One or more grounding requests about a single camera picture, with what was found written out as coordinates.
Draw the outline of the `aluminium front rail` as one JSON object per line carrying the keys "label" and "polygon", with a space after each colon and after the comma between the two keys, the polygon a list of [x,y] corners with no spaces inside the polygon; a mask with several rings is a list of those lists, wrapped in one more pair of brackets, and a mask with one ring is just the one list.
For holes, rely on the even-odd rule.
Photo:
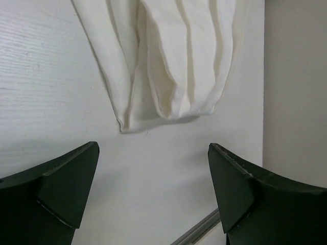
{"label": "aluminium front rail", "polygon": [[201,238],[203,238],[210,230],[212,230],[217,224],[221,222],[219,209],[215,209],[199,223],[194,225],[181,237],[175,240],[171,245],[190,245],[196,244]]}

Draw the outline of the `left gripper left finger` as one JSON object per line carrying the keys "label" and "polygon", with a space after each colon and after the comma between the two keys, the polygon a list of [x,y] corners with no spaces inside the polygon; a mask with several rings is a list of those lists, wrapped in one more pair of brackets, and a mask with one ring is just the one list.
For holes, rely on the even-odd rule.
{"label": "left gripper left finger", "polygon": [[80,228],[100,148],[88,142],[1,178],[1,244],[71,244]]}

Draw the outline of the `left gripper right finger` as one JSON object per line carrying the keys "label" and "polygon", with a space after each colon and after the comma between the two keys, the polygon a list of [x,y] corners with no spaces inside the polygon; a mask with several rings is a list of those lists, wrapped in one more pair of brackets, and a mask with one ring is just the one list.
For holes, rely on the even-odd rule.
{"label": "left gripper right finger", "polygon": [[219,144],[208,162],[228,244],[326,244],[326,189],[246,161]]}

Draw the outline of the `white pleated skirt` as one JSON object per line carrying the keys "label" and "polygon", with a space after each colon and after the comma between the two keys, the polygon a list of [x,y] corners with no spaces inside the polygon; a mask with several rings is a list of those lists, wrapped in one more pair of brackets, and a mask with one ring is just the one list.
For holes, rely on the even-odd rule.
{"label": "white pleated skirt", "polygon": [[214,112],[250,1],[74,1],[122,133]]}

